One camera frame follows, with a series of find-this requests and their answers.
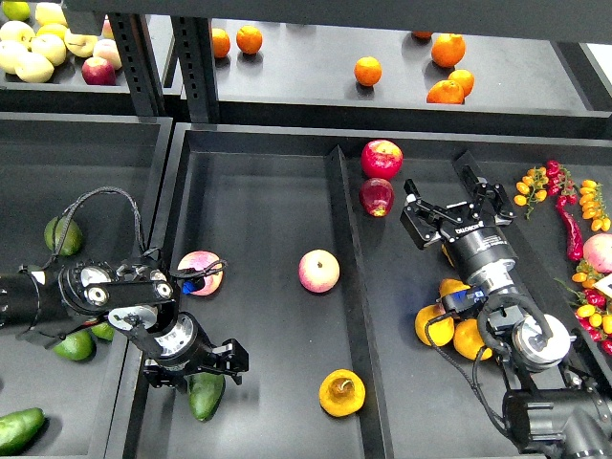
robotic arm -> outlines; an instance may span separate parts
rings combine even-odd
[[[87,197],[101,192],[110,191],[96,190]],[[140,215],[136,222],[138,227]],[[201,372],[228,375],[240,384],[240,373],[249,370],[247,351],[236,339],[215,346],[195,317],[179,310],[179,282],[197,286],[223,270],[225,262],[201,272],[171,272],[150,251],[141,252],[115,265],[87,261],[56,271],[22,267],[16,274],[0,274],[0,335],[49,348],[67,335],[108,321],[142,350],[143,374],[155,387],[185,390],[185,376]]]
[[[521,453],[612,457],[612,402],[593,377],[570,366],[567,356],[576,337],[558,319],[544,315],[510,276],[517,256],[499,227],[515,215],[503,186],[488,183],[469,153],[454,167],[472,201],[440,208],[423,200],[407,180],[401,220],[419,249],[441,242],[461,280],[470,285],[441,298],[444,317],[477,318],[480,335],[503,372],[502,416],[489,408],[476,379],[484,347],[474,362],[475,381],[464,376],[497,429]],[[565,386],[538,388],[533,374],[554,367]]]

red chili pepper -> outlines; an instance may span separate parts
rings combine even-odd
[[[603,349],[603,352],[605,352],[607,355],[612,356],[612,341],[609,339],[602,341],[601,349]]]
[[[599,330],[597,330],[596,328],[594,328],[593,330],[589,330],[589,335],[591,335],[591,339],[594,342],[601,341],[601,339],[603,338],[601,336],[601,332]]]
[[[593,325],[591,325],[588,318],[578,317],[578,316],[576,316],[576,318],[578,319],[579,324],[582,325],[582,328],[584,330],[586,330],[587,332],[590,332],[591,330],[593,330]]]
[[[572,261],[580,261],[584,256],[582,234],[580,234],[580,228],[574,217],[565,211],[565,204],[567,204],[567,196],[559,196],[555,208],[567,229],[567,257]]]
[[[603,296],[602,294],[600,294],[597,290],[593,290],[593,289],[584,289],[582,290],[582,292],[584,293],[584,296],[586,297],[586,300],[597,306],[600,309],[604,309],[605,308],[605,296]]]

upper shelf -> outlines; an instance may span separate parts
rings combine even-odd
[[[216,17],[292,24],[455,32],[582,43],[612,43],[609,0],[63,0],[74,11]]]

cable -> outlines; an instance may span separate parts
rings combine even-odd
[[[55,262],[55,260],[59,256],[61,248],[64,245],[64,241],[66,240],[66,235],[68,234],[68,227],[70,226],[70,223],[72,222],[73,217],[75,216],[75,213],[77,212],[78,208],[89,198],[96,196],[98,194],[120,194],[121,196],[124,196],[130,202],[130,205],[132,206],[132,212],[134,213],[134,232],[135,232],[136,243],[138,244],[141,254],[144,253],[145,247],[144,247],[143,236],[142,236],[142,218],[141,218],[141,213],[138,210],[138,204],[136,204],[136,201],[134,200],[134,198],[132,198],[132,196],[130,196],[126,191],[122,190],[121,188],[117,188],[115,186],[102,186],[100,188],[94,189],[93,191],[89,191],[87,193],[81,194],[78,197],[78,199],[76,199],[76,201],[74,201],[72,204],[67,206],[64,209],[64,211],[61,213],[61,215],[57,217],[55,224],[54,224],[53,232],[52,232],[52,243],[53,243],[52,247],[53,248],[52,248],[51,256],[49,257],[49,260],[47,260],[47,263],[43,265],[42,267],[43,271],[49,268],[51,264]],[[65,217],[64,226],[61,230],[57,243],[55,243],[55,231],[57,230],[57,225],[59,224],[59,221],[64,217]]]
[[[499,433],[501,433],[503,436],[508,438],[509,435],[506,429],[498,424],[498,422],[503,423],[503,418],[499,414],[497,414],[495,411],[493,411],[492,408],[489,406],[482,392],[482,389],[480,388],[480,385],[478,384],[478,364],[480,360],[482,359],[482,354],[485,352],[487,347],[483,346],[478,351],[478,355],[476,356],[476,360],[474,361],[474,367],[472,368],[472,377],[473,377],[473,380],[472,380],[470,376],[468,375],[468,373],[459,365],[459,363],[457,363],[449,354],[443,351],[440,348],[440,346],[438,346],[434,342],[434,340],[431,338],[431,334],[429,333],[429,327],[448,317],[452,317],[452,313],[445,313],[441,316],[431,318],[430,320],[427,321],[425,325],[425,335],[427,337],[427,340],[431,344],[431,347],[433,347],[438,352],[438,354],[440,354],[444,358],[444,360],[446,360],[448,363],[454,366],[455,369],[459,371],[459,373],[461,373],[461,376],[463,376],[464,379],[470,385],[470,389],[473,392],[476,399],[478,399],[478,402],[480,402],[480,404],[485,408],[485,412],[487,413],[487,416],[489,417],[493,426],[499,431]]]

orange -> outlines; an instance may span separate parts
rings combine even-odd
[[[414,331],[417,334],[417,337],[426,344],[430,346],[431,343],[427,339],[427,335],[425,333],[426,324],[433,319],[434,317],[441,316],[444,313],[444,308],[439,304],[431,304],[423,308],[417,314],[417,317],[414,320]],[[434,323],[429,327],[429,335],[433,342],[438,346],[444,346],[449,343],[452,339],[452,335],[455,331],[455,322],[452,320],[452,317],[447,317],[441,322]]]
[[[463,88],[455,81],[438,81],[427,93],[427,103],[463,103]]]
[[[456,81],[463,88],[463,97],[466,98],[470,95],[472,88],[474,87],[474,75],[468,70],[455,70],[452,72],[448,79]]]
[[[256,55],[261,49],[264,42],[264,37],[254,26],[243,26],[236,34],[236,43],[238,48],[245,55]]]
[[[381,63],[372,56],[362,57],[355,64],[355,78],[363,86],[374,86],[383,76]]]
[[[469,290],[470,286],[464,284],[460,280],[457,279],[442,279],[440,282],[440,287],[438,288],[438,292],[440,292],[440,297],[454,294],[456,292],[461,292],[462,290]]]
[[[217,59],[222,59],[230,52],[230,36],[223,29],[212,29],[212,50]]]
[[[476,360],[478,351],[485,345],[480,332],[478,332],[478,321],[475,318],[469,318],[457,324],[455,328],[455,336],[452,339],[452,344],[459,354],[471,361]],[[491,349],[487,349],[482,355],[483,361],[489,359],[493,355]]]
[[[433,32],[412,32],[412,34],[417,38],[421,38],[422,40],[429,40],[433,35]]]
[[[431,47],[431,58],[440,67],[453,67],[465,53],[466,42],[458,33],[442,33]]]

